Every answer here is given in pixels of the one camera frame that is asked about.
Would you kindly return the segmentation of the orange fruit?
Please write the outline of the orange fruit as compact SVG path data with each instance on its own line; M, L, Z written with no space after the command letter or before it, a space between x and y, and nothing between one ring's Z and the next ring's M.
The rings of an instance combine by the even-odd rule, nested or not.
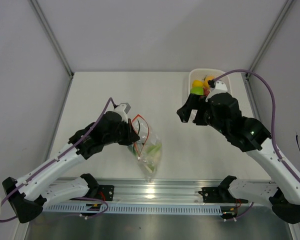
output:
M215 77L212 75L207 75L203 80L203 87L207 90L215 88Z

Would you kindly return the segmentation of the white cauliflower with green leaves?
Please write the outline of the white cauliflower with green leaves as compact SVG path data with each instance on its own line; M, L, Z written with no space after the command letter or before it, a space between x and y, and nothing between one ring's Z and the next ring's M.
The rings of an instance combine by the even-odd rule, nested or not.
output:
M140 155L140 163L149 174L154 174L162 159L162 143L145 146Z

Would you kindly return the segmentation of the yellow lemon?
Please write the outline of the yellow lemon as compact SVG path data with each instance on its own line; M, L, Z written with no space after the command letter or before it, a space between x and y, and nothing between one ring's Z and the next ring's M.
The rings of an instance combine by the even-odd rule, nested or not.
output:
M194 80L192 82L192 88L202 88L204 86L204 83L201 80Z

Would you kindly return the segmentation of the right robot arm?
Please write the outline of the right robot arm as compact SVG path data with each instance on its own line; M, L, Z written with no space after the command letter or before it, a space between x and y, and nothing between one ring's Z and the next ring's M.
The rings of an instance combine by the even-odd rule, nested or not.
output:
M274 185L248 182L228 175L218 187L201 189L203 201L254 202L272 209L289 224L300 223L300 172L288 160L277 156L267 128L259 120L243 116L238 100L229 93L218 93L211 98L190 94L176 113L186 123L193 110L197 111L195 125L217 130L231 145L254 159L275 182Z

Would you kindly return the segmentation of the red grape bunch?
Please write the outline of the red grape bunch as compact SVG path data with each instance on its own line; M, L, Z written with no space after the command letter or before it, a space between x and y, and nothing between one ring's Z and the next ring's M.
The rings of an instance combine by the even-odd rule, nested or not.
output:
M202 88L202 90L199 91L200 99L205 99L210 94L210 89Z

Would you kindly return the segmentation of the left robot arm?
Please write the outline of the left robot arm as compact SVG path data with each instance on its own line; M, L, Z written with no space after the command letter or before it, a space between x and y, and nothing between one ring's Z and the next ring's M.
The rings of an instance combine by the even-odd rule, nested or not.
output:
M89 173L82 174L71 182L53 185L61 175L100 153L111 144L129 146L140 139L131 119L115 111L108 111L97 121L78 130L57 156L52 157L23 177L6 178L2 182L6 197L15 219L28 223L49 206L67 201L100 201L105 198L97 180Z

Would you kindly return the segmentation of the green apple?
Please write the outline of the green apple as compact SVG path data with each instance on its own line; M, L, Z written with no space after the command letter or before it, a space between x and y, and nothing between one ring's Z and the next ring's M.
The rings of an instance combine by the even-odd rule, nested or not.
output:
M195 94L195 95L199 95L199 96L203 96L204 95L204 88L201 86L195 86L192 87L190 90L191 94Z

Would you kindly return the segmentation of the clear orange-zipper zip bag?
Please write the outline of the clear orange-zipper zip bag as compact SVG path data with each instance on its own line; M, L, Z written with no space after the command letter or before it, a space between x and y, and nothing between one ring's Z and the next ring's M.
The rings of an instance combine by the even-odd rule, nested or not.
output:
M163 144L157 133L146 119L137 114L131 121L139 140L127 148L135 156L137 164L147 181L152 181L162 159Z

